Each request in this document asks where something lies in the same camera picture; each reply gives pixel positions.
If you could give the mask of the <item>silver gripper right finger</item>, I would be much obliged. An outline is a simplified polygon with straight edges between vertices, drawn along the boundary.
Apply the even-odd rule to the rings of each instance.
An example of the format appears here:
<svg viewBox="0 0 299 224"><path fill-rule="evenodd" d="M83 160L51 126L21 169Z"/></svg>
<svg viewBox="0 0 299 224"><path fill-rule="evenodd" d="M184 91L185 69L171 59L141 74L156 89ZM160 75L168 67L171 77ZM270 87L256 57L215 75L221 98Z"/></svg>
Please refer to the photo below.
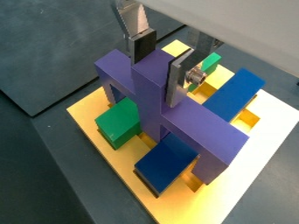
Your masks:
<svg viewBox="0 0 299 224"><path fill-rule="evenodd" d="M173 108L187 96L191 86L200 86L216 70L221 57L213 52L221 41L189 29L187 43L175 40L164 47L173 56L168 64L165 103Z"/></svg>

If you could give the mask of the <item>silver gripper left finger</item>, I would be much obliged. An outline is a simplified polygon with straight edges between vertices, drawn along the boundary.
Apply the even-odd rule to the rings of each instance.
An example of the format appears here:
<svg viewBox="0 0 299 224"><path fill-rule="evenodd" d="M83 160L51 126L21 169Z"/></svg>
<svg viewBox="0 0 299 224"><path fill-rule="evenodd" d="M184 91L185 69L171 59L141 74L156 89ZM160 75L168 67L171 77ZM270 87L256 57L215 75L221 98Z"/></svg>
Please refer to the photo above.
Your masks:
<svg viewBox="0 0 299 224"><path fill-rule="evenodd" d="M144 6L135 0L113 0L113 12L133 65L155 50L156 30L149 27Z"/></svg>

